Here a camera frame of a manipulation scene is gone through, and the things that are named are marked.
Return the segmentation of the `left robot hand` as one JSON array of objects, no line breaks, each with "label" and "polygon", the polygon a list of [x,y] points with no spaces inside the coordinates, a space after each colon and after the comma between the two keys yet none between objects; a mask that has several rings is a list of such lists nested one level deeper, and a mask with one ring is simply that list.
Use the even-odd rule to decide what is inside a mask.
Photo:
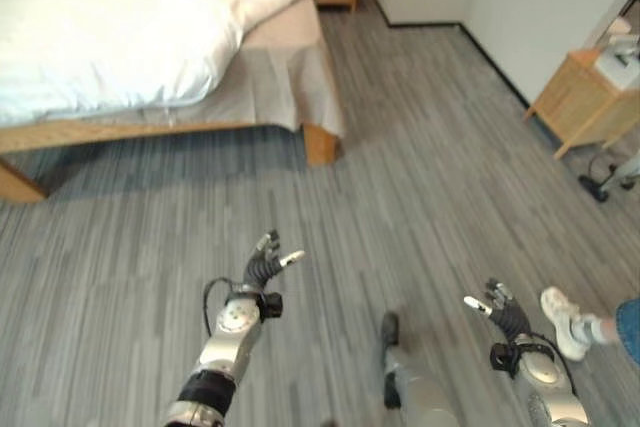
[{"label": "left robot hand", "polygon": [[263,291],[272,278],[301,261],[305,255],[304,250],[297,250],[282,256],[279,233],[272,229],[257,242],[244,269],[241,283],[251,289]]}]

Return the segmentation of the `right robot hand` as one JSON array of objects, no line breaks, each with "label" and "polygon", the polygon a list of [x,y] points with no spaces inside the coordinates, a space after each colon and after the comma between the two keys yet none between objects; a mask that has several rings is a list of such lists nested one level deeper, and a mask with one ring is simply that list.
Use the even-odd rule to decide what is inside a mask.
[{"label": "right robot hand", "polygon": [[529,318],[513,296],[511,290],[501,281],[490,278],[486,284],[487,304],[477,298],[466,295],[466,306],[487,317],[502,332],[508,342],[515,342],[520,336],[531,336]]}]

